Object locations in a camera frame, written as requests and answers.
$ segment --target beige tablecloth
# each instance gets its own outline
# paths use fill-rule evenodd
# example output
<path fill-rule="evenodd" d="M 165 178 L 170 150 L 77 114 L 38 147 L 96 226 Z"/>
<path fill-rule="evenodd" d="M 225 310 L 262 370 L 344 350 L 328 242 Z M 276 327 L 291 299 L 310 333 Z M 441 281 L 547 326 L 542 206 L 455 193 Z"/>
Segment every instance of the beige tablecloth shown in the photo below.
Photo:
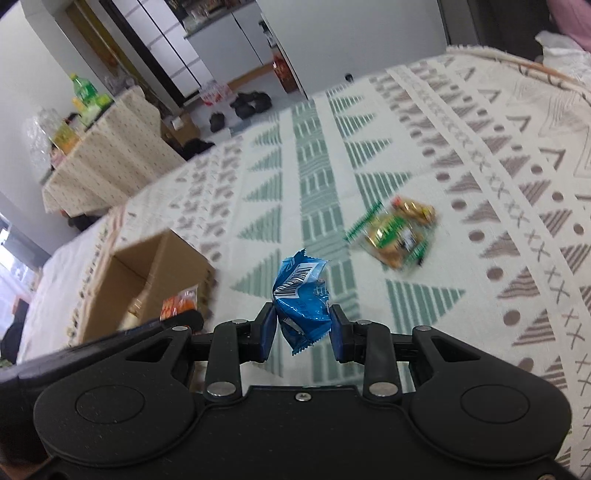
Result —
<path fill-rule="evenodd" d="M 47 212 L 68 215 L 125 203 L 184 160 L 160 137 L 160 114 L 127 90 L 80 139 L 43 187 Z"/>

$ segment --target black shoe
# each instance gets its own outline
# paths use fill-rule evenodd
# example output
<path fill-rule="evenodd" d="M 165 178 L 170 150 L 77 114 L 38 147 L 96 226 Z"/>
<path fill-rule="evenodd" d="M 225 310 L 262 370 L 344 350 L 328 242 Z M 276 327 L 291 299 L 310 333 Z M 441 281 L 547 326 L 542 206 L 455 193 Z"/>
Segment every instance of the black shoe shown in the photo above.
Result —
<path fill-rule="evenodd" d="M 241 105 L 246 105 L 246 102 L 244 101 L 244 99 L 242 97 L 240 97 L 240 94 L 238 94 L 238 98 L 236 100 L 234 100 L 232 103 L 230 103 L 230 107 L 235 110 L 236 108 L 238 108 Z"/>
<path fill-rule="evenodd" d="M 273 106 L 273 102 L 271 102 L 271 97 L 269 97 L 266 93 L 257 92 L 255 95 L 254 100 L 254 107 L 257 113 L 263 113 L 269 110 Z"/>
<path fill-rule="evenodd" d="M 225 126 L 226 126 L 226 117 L 224 116 L 223 113 L 216 112 L 209 119 L 209 129 L 212 131 L 213 134 L 215 132 L 219 132 Z"/>
<path fill-rule="evenodd" d="M 258 92 L 251 92 L 251 93 L 242 93 L 241 92 L 238 94 L 238 98 L 245 103 L 251 103 L 251 102 L 255 101 L 257 95 L 258 95 Z"/>
<path fill-rule="evenodd" d="M 248 103 L 241 103 L 237 107 L 234 108 L 236 115 L 241 118 L 242 120 L 246 120 L 247 118 L 252 117 L 256 110 L 252 105 Z"/>

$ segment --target screw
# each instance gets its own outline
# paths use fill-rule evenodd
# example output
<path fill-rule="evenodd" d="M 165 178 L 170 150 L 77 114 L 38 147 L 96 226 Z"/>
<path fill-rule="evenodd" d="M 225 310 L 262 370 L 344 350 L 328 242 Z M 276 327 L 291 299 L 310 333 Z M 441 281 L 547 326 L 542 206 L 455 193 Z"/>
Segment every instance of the screw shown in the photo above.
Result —
<path fill-rule="evenodd" d="M 369 393 L 376 397 L 391 397 L 398 393 L 398 387 L 390 382 L 376 382 L 369 386 Z"/>
<path fill-rule="evenodd" d="M 235 391 L 235 385 L 230 382 L 214 382 L 207 387 L 207 392 L 214 397 L 227 397 Z"/>
<path fill-rule="evenodd" d="M 310 400 L 312 400 L 312 395 L 310 395 L 307 392 L 300 392 L 300 393 L 295 394 L 295 399 L 297 401 L 310 401 Z"/>

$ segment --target floor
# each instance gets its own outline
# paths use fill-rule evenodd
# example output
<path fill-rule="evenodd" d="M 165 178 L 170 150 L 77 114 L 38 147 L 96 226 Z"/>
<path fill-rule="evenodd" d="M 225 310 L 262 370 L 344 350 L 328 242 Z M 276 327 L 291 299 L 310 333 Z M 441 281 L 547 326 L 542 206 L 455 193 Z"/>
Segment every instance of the floor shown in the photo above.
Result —
<path fill-rule="evenodd" d="M 247 129 L 249 126 L 265 120 L 269 115 L 280 112 L 283 109 L 289 108 L 293 104 L 306 99 L 300 92 L 287 94 L 274 72 L 266 73 L 259 78 L 251 80 L 242 85 L 238 91 L 265 92 L 271 97 L 273 107 L 265 113 L 255 114 L 247 120 L 241 120 L 230 107 L 230 103 L 233 102 L 234 98 L 230 98 L 214 106 L 200 105 L 194 108 L 190 113 L 193 123 L 195 123 L 195 125 L 199 127 L 199 130 L 201 130 L 202 140 L 209 140 L 214 143 L 228 140 L 232 136 Z M 226 128 L 215 134 L 211 133 L 211 130 L 209 129 L 209 118 L 214 112 L 221 112 L 226 116 Z"/>

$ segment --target orange snack bag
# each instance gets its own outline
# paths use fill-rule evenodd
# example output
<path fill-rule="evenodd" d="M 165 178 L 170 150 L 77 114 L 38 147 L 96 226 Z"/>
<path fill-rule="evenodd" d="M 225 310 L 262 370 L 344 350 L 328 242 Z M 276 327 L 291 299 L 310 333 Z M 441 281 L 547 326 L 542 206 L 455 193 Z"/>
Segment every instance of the orange snack bag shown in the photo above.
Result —
<path fill-rule="evenodd" d="M 183 290 L 162 303 L 160 320 L 166 320 L 187 310 L 197 310 L 197 285 Z"/>

